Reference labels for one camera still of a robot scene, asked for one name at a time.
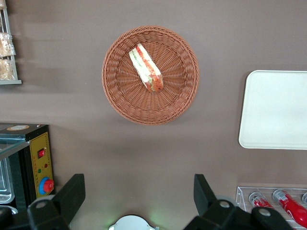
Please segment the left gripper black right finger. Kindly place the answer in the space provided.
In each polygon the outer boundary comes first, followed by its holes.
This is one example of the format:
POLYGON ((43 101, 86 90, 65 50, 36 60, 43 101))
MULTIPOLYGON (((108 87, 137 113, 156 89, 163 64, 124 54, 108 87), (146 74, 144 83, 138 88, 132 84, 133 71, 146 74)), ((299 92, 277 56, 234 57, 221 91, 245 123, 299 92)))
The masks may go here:
POLYGON ((217 199, 202 174, 194 176, 194 203, 198 216, 186 230, 291 230, 282 215, 269 207, 245 212, 228 200, 217 199))

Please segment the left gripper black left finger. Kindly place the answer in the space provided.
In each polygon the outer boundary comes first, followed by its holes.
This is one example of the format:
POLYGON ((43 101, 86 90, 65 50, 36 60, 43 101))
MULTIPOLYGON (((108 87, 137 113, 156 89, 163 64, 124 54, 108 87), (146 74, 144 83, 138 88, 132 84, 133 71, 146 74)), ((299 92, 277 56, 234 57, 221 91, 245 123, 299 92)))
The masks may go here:
POLYGON ((85 200, 84 175, 75 174, 51 198, 40 198, 24 211, 13 214, 0 208, 2 230, 68 230, 85 200))

